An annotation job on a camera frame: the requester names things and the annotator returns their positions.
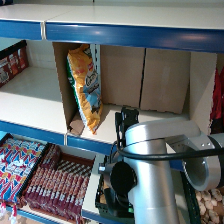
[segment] store shelf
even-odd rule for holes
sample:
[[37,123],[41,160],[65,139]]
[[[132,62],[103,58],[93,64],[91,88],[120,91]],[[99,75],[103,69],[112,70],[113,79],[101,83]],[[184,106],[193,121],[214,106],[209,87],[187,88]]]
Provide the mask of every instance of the store shelf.
[[[100,174],[98,174],[98,166],[99,163],[102,163],[103,161],[104,156],[97,154],[82,207],[82,216],[101,223],[118,224],[119,222],[107,220],[104,217],[101,217],[99,214],[99,210],[95,207],[96,190],[98,188],[100,179]],[[177,171],[172,171],[172,178],[180,223],[189,224],[190,221],[188,208],[185,200],[180,173]]]
[[51,41],[224,52],[224,5],[94,3],[46,22]]
[[[80,137],[68,135],[67,145],[77,148],[85,148],[105,155],[109,155],[110,147],[117,139],[115,130],[115,113],[121,112],[121,106],[104,105],[101,115],[101,123],[96,131],[92,134],[87,128],[83,130]],[[174,113],[160,113],[156,111],[139,110],[139,122],[152,121],[165,118],[186,118],[187,115],[177,115]]]
[[15,4],[0,7],[0,36],[41,40],[47,19],[70,11],[69,6]]
[[64,145],[67,132],[57,74],[29,67],[0,89],[0,130]]

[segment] yellow snack bag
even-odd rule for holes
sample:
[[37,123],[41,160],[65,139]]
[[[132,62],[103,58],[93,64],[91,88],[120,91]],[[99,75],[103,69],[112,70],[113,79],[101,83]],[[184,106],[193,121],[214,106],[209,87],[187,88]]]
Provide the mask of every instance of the yellow snack bag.
[[100,123],[103,104],[89,44],[69,51],[67,70],[82,121],[92,133],[95,133]]

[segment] cardboard box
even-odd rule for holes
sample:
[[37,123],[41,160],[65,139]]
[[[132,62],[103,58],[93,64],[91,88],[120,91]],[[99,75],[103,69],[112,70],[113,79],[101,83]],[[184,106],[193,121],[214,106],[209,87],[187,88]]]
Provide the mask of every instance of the cardboard box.
[[[69,49],[79,46],[80,44],[75,43],[53,43],[67,127],[78,112],[78,107],[67,77],[66,57]],[[101,46],[104,104],[138,108],[142,58],[144,49],[141,48]],[[147,49],[140,109],[182,113],[184,103],[189,103],[189,118],[194,120],[205,134],[209,134],[215,69],[218,67],[221,70],[223,66],[223,54]],[[115,136],[114,113],[120,110],[120,107],[115,107],[117,108],[111,109],[105,105],[101,116],[103,123],[100,124],[96,135],[84,129],[82,137],[110,142],[107,136]],[[144,121],[149,120],[147,111],[141,113],[146,116]]]
[[104,104],[139,107],[144,48],[101,46]]
[[140,108],[180,114],[189,77],[190,52],[147,49]]

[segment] product package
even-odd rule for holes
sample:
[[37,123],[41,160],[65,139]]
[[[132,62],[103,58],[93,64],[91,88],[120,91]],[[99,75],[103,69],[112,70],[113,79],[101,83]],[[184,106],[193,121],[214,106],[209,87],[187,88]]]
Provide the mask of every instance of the product package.
[[94,134],[100,123],[103,104],[98,75],[94,69],[88,44],[83,44],[80,48],[69,51],[67,70],[82,121]]
[[0,88],[29,66],[26,45],[22,40],[0,51]]
[[23,206],[21,193],[44,149],[40,143],[17,140],[10,134],[0,141],[0,202],[4,200],[8,204]]

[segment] metal shelf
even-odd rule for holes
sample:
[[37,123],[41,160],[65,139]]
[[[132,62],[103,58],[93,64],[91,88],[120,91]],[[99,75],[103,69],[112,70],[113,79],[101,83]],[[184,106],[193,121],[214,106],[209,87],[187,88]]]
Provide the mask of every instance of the metal shelf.
[[1,37],[42,40],[40,22],[0,20],[0,27]]
[[50,41],[224,53],[224,30],[46,23]]
[[55,132],[44,131],[41,129],[13,124],[5,121],[0,121],[0,130],[11,134],[22,135],[58,145],[64,145],[65,136]]

